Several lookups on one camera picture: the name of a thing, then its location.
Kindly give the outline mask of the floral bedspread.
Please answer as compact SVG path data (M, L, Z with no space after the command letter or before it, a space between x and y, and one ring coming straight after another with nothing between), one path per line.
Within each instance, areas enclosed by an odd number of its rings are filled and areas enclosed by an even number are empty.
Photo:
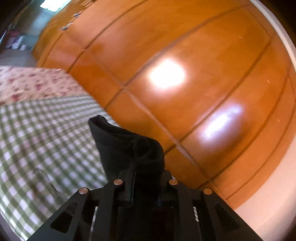
M85 95L63 69L1 66L1 105L27 100Z

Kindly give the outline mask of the green white checkered bedsheet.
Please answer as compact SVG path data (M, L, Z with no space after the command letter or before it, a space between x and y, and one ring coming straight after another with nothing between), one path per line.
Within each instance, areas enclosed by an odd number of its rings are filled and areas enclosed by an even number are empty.
M1 215L27 240L79 188L107 183L88 121L112 117L89 95L1 106Z

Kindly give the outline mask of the wooden wardrobe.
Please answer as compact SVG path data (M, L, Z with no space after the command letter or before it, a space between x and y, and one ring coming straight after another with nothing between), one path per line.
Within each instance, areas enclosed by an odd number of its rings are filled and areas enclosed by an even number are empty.
M257 1L71 1L43 29L39 67L72 75L166 167L233 208L295 134L295 70Z

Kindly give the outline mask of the black pants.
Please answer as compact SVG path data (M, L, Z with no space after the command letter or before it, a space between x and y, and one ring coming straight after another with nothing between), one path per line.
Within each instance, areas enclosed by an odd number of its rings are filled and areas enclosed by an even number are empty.
M158 202L165 160L160 143L114 126L101 115L88 123L108 180L124 176L118 239L161 240Z

